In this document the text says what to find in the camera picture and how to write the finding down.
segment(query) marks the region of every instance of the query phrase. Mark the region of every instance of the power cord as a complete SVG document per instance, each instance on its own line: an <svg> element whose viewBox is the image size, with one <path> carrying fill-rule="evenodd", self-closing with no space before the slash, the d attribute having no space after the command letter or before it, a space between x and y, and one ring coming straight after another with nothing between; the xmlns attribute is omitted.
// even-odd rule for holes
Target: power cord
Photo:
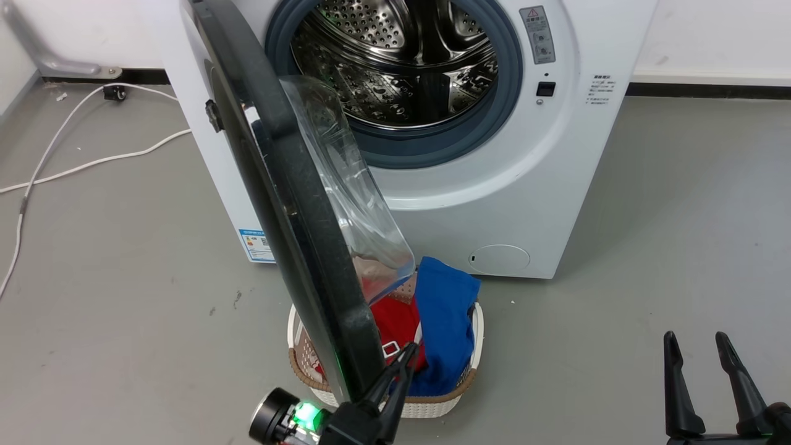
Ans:
<svg viewBox="0 0 791 445"><path fill-rule="evenodd" d="M71 120L72 116L74 116L74 114L77 112L77 110L88 99L93 97L95 94L101 92L104 89L105 86L126 86L128 88L141 89L143 91L148 91L149 93L159 94L161 96L167 97L168 99L172 99L174 101L178 101L178 99L176 99L174 96L171 96L170 94L162 93L161 91L157 91L157 90L151 89L151 88L146 88L144 86L131 85L131 84L128 84L128 83L119 83L119 82L102 85L99 88L97 88L94 91L92 91L90 94L88 94L88 96L85 96L85 98L82 99L82 101L80 101L80 103L77 104L77 106L74 107L73 110L71 110L71 113L69 113L69 116L66 118L66 120L63 121L63 124L60 126L58 131L55 133L55 137L53 137L52 140L50 141L49 145L47 146L47 149L44 151L44 155L41 156L41 160L39 161L39 165L36 166L36 169L33 171L33 175L30 177L30 182L26 182L24 184L12 185L12 186L6 187L6 188L0 188L0 194L2 194L2 193L10 192L12 190L17 190L19 188L25 188L26 187L25 194L22 196L22 204L19 207L19 217L17 219L17 242L16 242L16 245L13 248L13 257L11 258L11 265L8 267L8 272L6 273L5 279L2 281L2 285L0 285L0 299L2 299L3 294L6 292L6 286L8 286L8 282L9 282L9 280L11 280L11 274L13 273L13 269L17 265L17 259L19 258L19 250L20 250L20 247L22 245L22 223L23 223L23 221L25 219L25 211L27 210L28 203L30 202L30 192L33 189L33 185L41 184L41 183L48 182L48 181L52 181L54 179L58 179L59 177L64 177L66 175L70 175L72 173L76 173L76 172L78 172L80 170L87 169L87 168L89 168L91 166L99 165L99 164L102 164L104 162L115 161L116 159L133 158L135 156L142 156L144 154L151 153L152 151L154 151L157 148L165 145L166 143L174 140L175 138L177 138L177 137L179 137L181 135L186 135L187 133L191 132L191 130L182 130L182 131L179 131L178 133L175 133L173 135L168 136L165 139L162 139L159 143L154 144L152 147L150 147L150 148L148 148L146 150L137 151L137 152L129 153L129 154L120 154L120 155L117 155L117 156L111 156L109 158L99 159L97 161L93 161L93 162L89 162L89 163L84 164L84 165L80 165L79 167L67 170L65 172L61 172L61 173L52 175L50 177L45 177L43 179L37 180L36 177L39 176L39 172L44 167L44 164L47 162L47 158L49 157L49 154L52 151L52 149L55 147L55 142L58 140L58 136L60 136L60 133L61 133L61 131L63 131L63 128L66 127L66 125L69 123L69 120Z"/></svg>

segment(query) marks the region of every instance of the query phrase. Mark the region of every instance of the stainless steel drum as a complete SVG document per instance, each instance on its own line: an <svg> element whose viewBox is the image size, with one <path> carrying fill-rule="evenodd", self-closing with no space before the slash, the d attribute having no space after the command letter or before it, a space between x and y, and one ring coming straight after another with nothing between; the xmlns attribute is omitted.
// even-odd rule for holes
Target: stainless steel drum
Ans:
<svg viewBox="0 0 791 445"><path fill-rule="evenodd" d="M291 42L302 73L368 125L413 130L473 107L497 77L486 33L449 0L323 0Z"/></svg>

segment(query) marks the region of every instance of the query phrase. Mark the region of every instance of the blue clothing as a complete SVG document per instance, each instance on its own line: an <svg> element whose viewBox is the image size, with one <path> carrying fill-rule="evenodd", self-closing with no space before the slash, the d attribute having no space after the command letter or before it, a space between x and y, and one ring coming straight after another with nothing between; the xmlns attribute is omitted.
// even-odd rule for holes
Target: blue clothing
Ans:
<svg viewBox="0 0 791 445"><path fill-rule="evenodd" d="M475 334L468 311L480 280L441 261L423 257L414 288L428 367L412 378L409 395L451 393L470 362Z"/></svg>

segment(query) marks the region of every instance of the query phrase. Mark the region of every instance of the white wall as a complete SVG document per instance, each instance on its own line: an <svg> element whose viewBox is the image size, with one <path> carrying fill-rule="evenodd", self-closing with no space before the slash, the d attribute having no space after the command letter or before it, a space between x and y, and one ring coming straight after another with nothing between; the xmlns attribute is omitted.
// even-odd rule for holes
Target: white wall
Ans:
<svg viewBox="0 0 791 445"><path fill-rule="evenodd" d="M789 0L660 0L634 81L791 86L789 24Z"/></svg>
<svg viewBox="0 0 791 445"><path fill-rule="evenodd" d="M136 0L14 1L63 57L162 68ZM788 23L790 0L660 0L634 80L791 86Z"/></svg>
<svg viewBox="0 0 791 445"><path fill-rule="evenodd" d="M0 14L0 123L35 73L36 67Z"/></svg>

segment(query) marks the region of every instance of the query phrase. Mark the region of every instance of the transparent plastic window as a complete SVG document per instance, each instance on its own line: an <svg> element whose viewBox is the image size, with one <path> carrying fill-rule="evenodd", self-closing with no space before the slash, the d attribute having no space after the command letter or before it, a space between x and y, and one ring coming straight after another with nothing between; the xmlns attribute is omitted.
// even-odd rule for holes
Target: transparent plastic window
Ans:
<svg viewBox="0 0 791 445"><path fill-rule="evenodd" d="M349 246L368 304L414 272L414 256L393 220L335 91L308 76L280 79Z"/></svg>

